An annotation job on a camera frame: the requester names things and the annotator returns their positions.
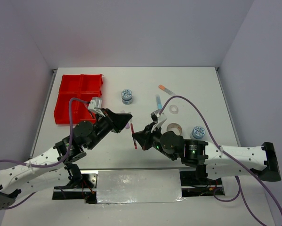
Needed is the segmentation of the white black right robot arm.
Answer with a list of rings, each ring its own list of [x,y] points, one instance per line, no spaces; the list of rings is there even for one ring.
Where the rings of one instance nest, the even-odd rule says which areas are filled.
[[[149,126],[132,137],[144,151],[154,148],[170,160],[180,159],[183,165],[194,168],[199,184],[251,174],[266,182],[281,180],[274,145],[269,142],[256,147],[217,147],[207,141],[184,139],[173,131],[151,131]]]

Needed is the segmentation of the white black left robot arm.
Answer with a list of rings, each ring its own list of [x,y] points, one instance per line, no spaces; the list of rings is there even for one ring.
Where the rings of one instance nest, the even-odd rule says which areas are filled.
[[[0,210],[7,210],[17,199],[55,186],[79,187],[83,181],[76,161],[86,156],[109,132],[120,133],[132,119],[129,113],[102,109],[98,121],[80,121],[73,134],[57,142],[46,152],[0,170]]]

